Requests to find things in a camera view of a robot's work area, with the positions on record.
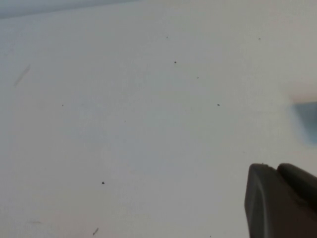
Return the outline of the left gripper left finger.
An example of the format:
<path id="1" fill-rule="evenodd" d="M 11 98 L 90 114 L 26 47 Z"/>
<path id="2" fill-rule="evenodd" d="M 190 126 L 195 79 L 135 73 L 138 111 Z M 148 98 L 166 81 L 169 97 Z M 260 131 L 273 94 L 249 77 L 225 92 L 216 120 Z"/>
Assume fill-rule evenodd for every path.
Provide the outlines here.
<path id="1" fill-rule="evenodd" d="M 317 236 L 317 213 L 268 165 L 250 165 L 244 206 L 252 238 Z"/>

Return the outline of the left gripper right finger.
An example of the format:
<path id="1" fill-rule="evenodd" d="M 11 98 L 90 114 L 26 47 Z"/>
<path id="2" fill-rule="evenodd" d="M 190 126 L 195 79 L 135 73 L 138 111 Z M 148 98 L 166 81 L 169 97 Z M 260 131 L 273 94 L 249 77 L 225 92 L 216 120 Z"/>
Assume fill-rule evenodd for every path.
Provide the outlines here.
<path id="1" fill-rule="evenodd" d="M 277 168 L 279 174 L 295 193 L 304 200 L 307 205 L 317 212 L 317 178 L 307 171 L 289 164 L 280 164 Z"/>

